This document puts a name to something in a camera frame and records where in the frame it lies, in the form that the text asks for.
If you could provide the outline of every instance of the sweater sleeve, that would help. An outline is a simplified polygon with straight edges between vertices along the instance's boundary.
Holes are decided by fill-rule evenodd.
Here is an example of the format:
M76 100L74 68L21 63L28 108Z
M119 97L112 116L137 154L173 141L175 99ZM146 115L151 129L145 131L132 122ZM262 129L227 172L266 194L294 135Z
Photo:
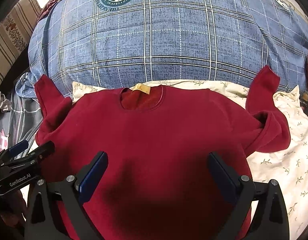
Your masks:
M250 86L245 108L263 124L263 129L246 152L275 152L288 148L290 144L287 119L273 101L279 81L280 78L265 66Z
M46 75L41 76L34 88L43 113L43 121L35 135L36 143L41 145L63 122L72 107L72 100L70 97L64 98Z

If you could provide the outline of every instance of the metal bolt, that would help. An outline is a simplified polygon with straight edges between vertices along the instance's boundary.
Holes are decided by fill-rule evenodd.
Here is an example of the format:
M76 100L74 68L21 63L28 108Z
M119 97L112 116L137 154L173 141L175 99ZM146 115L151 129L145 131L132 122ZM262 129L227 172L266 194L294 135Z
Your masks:
M242 181L249 181L249 177L247 175L241 176Z
M75 179L75 177L73 175L67 176L67 181L71 182Z
M39 186L43 185L43 184L44 184L44 180L43 180L43 179L40 179L40 180L37 182L37 184L38 184Z
M277 182L276 179L272 179L272 180L271 180L271 183L272 183L274 186L278 185L278 182Z

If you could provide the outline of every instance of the white floral bed sheet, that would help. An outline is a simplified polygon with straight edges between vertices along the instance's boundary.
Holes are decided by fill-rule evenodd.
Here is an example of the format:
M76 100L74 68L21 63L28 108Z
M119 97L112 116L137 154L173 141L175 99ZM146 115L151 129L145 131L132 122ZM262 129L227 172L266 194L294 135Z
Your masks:
M249 91L249 88L223 81L167 80L144 84L162 84L181 89L211 89L242 107L245 107ZM73 103L86 93L104 89L73 82ZM288 120L290 146L286 150L269 154L254 152L247 161L254 181L268 182L270 179L276 179L279 182L289 218L290 239L295 240L308 225L308 117L300 107L298 87L290 93L277 92L273 99L275 106ZM256 206L257 203L253 202L252 215Z

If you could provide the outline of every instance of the beige striped cushion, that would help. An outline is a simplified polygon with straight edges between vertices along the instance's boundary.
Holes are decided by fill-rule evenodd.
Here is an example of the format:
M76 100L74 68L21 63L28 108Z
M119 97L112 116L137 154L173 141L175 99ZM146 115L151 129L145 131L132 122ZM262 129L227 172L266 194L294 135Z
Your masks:
M37 0L20 0L0 23L0 84L29 44L40 12Z

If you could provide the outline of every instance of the blue plaid blanket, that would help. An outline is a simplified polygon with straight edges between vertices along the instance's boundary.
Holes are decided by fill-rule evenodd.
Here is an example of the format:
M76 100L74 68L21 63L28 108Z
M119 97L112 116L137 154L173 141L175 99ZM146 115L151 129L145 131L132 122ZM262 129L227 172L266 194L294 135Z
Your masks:
M65 96L72 81L105 88L168 79L249 86L264 66L279 90L305 89L308 24L276 0L61 0L36 26L30 72L16 85L35 98L48 75Z

